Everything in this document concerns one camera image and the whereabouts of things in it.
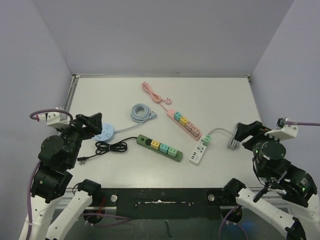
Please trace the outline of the pink USB charger plug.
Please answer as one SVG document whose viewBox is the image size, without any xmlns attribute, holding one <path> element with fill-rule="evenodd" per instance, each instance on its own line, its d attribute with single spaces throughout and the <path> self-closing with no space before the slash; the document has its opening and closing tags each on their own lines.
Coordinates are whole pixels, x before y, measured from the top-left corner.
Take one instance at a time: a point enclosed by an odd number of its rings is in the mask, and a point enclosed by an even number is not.
<svg viewBox="0 0 320 240">
<path fill-rule="evenodd" d="M 191 132 L 191 130 L 194 128 L 194 124 L 190 121 L 188 121 L 186 124 L 185 124 L 185 129 L 188 130 L 189 132 Z"/>
</svg>

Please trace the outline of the mint green charger plug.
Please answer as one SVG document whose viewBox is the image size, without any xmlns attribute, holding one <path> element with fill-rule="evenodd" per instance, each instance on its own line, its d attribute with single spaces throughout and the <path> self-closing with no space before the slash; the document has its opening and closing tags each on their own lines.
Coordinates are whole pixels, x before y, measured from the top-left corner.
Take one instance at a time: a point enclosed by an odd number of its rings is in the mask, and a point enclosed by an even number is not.
<svg viewBox="0 0 320 240">
<path fill-rule="evenodd" d="M 211 136 L 210 136 L 210 135 L 206 135 L 206 136 L 204 136 L 203 139 L 202 139 L 202 144 L 203 144 L 204 146 L 208 146 L 208 144 L 210 143 L 210 141 L 211 141 Z"/>
</svg>

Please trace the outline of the teal USB charger plug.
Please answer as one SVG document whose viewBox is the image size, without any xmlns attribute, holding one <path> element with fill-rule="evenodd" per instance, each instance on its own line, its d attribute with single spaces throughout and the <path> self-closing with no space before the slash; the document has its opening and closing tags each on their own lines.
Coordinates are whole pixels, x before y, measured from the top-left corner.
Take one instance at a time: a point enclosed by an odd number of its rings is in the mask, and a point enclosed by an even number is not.
<svg viewBox="0 0 320 240">
<path fill-rule="evenodd" d="M 175 119 L 177 122 L 179 122 L 180 119 L 181 119 L 181 117 L 182 117 L 182 114 L 181 114 L 180 112 L 176 111 L 176 112 L 174 113 L 173 117 L 174 117 L 174 119 Z"/>
</svg>

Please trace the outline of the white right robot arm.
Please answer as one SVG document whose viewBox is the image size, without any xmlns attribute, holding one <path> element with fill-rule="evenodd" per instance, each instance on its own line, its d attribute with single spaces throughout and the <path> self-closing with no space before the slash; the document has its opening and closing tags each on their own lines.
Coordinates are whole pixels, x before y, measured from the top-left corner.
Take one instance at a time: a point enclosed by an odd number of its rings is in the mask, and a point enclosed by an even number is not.
<svg viewBox="0 0 320 240">
<path fill-rule="evenodd" d="M 285 158 L 285 140 L 298 135 L 300 123 L 280 118 L 277 129 L 261 122 L 237 123 L 234 139 L 253 153 L 253 172 L 264 187 L 253 193 L 232 178 L 222 189 L 223 200 L 237 203 L 272 225 L 287 240 L 320 238 L 320 197 L 309 173 Z"/>
</svg>

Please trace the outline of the yellow USB charger plug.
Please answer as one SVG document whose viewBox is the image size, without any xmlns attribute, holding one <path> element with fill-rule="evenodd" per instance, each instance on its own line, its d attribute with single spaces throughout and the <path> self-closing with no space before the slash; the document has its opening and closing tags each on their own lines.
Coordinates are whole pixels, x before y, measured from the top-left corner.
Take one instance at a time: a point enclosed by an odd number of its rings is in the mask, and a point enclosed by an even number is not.
<svg viewBox="0 0 320 240">
<path fill-rule="evenodd" d="M 187 119 L 186 117 L 182 116 L 182 117 L 180 118 L 179 123 L 180 123 L 183 127 L 185 127 L 186 124 L 188 123 L 188 119 Z"/>
</svg>

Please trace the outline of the white power strip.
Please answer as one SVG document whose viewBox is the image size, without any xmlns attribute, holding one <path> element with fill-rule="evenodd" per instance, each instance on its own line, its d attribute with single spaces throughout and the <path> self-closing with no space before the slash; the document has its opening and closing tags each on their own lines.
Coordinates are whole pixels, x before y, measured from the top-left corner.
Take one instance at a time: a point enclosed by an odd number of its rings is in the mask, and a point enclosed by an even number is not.
<svg viewBox="0 0 320 240">
<path fill-rule="evenodd" d="M 192 153 L 189 156 L 189 163 L 197 166 L 200 164 L 200 161 L 206 151 L 207 146 L 203 144 L 202 141 L 199 141 L 195 148 L 193 149 Z"/>
</svg>

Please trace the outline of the green power strip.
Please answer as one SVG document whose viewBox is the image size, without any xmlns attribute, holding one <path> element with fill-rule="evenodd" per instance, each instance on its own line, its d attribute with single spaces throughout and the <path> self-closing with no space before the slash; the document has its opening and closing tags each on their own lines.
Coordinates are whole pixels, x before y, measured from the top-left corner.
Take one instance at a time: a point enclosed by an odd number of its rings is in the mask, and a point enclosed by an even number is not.
<svg viewBox="0 0 320 240">
<path fill-rule="evenodd" d="M 178 163 L 181 162 L 183 158 L 183 153 L 176 148 L 142 134 L 138 135 L 138 137 L 136 138 L 136 143 L 150 151 L 153 151 Z"/>
</svg>

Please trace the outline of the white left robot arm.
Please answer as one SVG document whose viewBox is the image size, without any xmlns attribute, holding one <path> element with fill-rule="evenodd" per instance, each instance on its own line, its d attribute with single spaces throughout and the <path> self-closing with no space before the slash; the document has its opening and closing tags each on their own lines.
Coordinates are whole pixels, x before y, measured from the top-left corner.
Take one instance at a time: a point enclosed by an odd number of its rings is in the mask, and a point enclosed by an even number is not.
<svg viewBox="0 0 320 240">
<path fill-rule="evenodd" d="M 39 162 L 28 183 L 27 216 L 20 233 L 21 240 L 63 240 L 84 210 L 102 199 L 101 185 L 85 179 L 73 198 L 53 219 L 72 179 L 82 142 L 102 132 L 102 114 L 72 116 L 63 109 L 44 109 L 30 114 L 32 120 L 46 122 L 59 133 L 41 144 Z"/>
</svg>

